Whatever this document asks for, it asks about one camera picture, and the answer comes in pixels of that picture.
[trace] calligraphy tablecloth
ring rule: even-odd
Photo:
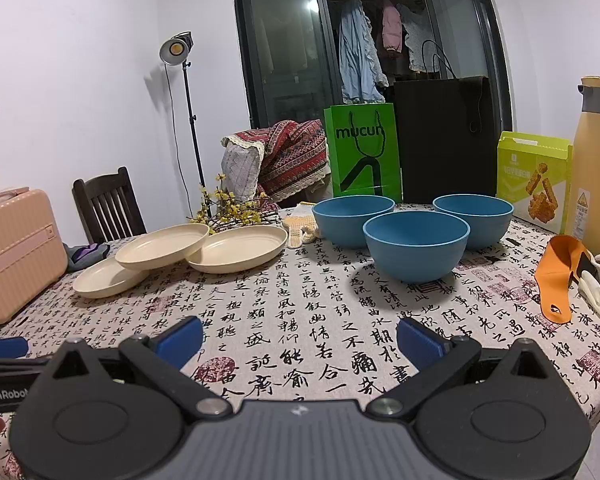
[[[30,354],[40,356],[70,335],[115,346],[196,315],[205,340],[182,371],[234,408],[242,399],[336,398],[357,399],[364,408],[417,372],[395,339],[397,319],[413,316],[440,335],[467,334],[485,347],[535,339],[595,426],[600,319],[573,286],[571,322],[557,325],[540,313],[533,273],[551,236],[514,218],[499,244],[466,252],[453,273],[424,285],[393,280],[367,250],[341,250],[328,240],[286,249],[240,274],[201,274],[186,263],[165,267],[104,300],[76,296],[69,274],[1,327],[0,337],[24,336]],[[112,254],[123,243],[112,244]],[[6,431],[0,460],[5,478],[16,478]]]

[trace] wooden chair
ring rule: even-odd
[[[126,168],[87,182],[74,182],[75,205],[89,243],[104,243],[146,233]]]

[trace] suitcase handle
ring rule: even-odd
[[[13,189],[6,189],[4,191],[0,191],[0,203],[6,202],[11,198],[15,198],[20,194],[26,193],[29,190],[29,187],[15,187]]]

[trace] white logo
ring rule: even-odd
[[[297,416],[303,416],[305,413],[309,413],[309,408],[303,406],[302,404],[298,404],[294,409],[291,410],[291,413]]]
[[[0,392],[0,400],[10,399],[24,399],[29,391],[24,388],[23,390],[2,390]]]

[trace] lamp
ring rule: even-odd
[[[189,94],[189,79],[187,78],[187,67],[191,65],[187,62],[187,56],[193,47],[193,40],[190,32],[181,32],[176,34],[170,40],[165,41],[160,47],[160,59],[167,65],[175,66],[182,64],[184,74],[184,89],[187,94],[187,107],[189,107],[189,125],[191,126],[191,137],[193,138],[193,147],[196,150],[196,161],[198,163],[198,174],[200,184],[205,187],[205,177],[202,174],[202,164],[200,163],[200,152],[198,151],[198,140],[196,139],[196,127],[194,122],[196,116],[191,111],[191,96]]]

